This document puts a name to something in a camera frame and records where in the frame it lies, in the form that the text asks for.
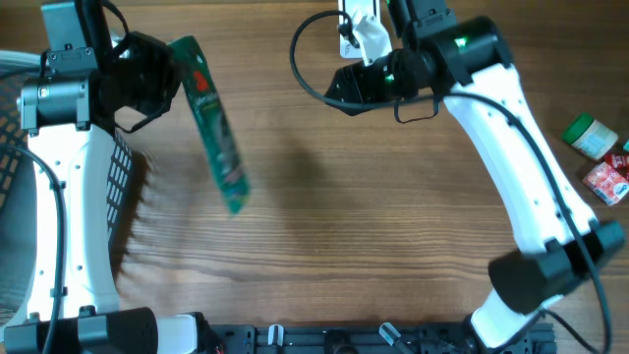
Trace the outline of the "green snack bag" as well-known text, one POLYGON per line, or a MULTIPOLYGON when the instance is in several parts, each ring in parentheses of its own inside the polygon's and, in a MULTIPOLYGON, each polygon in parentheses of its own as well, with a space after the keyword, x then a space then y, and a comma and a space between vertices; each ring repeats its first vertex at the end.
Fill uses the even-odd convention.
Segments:
POLYGON ((228 211, 237 214, 248 200, 250 184, 207 60, 192 35, 171 42, 169 47, 180 70, 212 177, 228 211))

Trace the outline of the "green lid white jar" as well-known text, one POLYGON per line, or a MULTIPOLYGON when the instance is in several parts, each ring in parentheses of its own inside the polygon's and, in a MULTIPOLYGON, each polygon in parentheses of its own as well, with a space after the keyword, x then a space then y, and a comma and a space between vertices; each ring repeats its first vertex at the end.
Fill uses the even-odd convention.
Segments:
POLYGON ((602 159, 618 135, 587 113, 578 115, 561 134, 561 140, 593 160, 602 159))

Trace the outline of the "red coffee stick sachet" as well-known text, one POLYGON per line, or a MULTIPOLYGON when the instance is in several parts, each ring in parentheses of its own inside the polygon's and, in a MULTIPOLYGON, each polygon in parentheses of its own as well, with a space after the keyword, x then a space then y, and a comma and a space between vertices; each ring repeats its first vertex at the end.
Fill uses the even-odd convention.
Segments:
POLYGON ((625 169, 629 166, 629 155, 623 153, 608 153, 604 156, 604 162, 613 169, 625 169))

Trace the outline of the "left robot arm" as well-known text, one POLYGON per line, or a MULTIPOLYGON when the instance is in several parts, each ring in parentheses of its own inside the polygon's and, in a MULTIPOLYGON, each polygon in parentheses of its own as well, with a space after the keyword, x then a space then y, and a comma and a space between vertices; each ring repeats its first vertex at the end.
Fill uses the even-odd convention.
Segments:
POLYGON ((115 115, 129 107, 149 123, 170 109, 180 84, 172 50, 132 30, 113 41, 108 1, 54 1, 41 12, 49 48, 18 100, 35 173, 36 254, 29 296, 4 327, 6 351, 217 351, 200 313, 121 310, 110 263, 132 170, 115 115))

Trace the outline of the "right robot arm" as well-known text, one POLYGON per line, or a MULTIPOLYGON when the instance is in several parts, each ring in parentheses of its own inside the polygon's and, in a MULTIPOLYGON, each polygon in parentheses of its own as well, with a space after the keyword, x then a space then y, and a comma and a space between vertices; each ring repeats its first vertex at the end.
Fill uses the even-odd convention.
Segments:
POLYGON ((575 192, 526 101, 511 50, 486 16, 460 22, 441 1, 391 1, 393 27, 338 8, 340 35, 362 55, 324 94, 348 115, 422 100, 444 105, 477 149, 510 218, 516 248, 490 262, 491 291, 470 315, 477 344, 504 349, 623 248, 575 192))

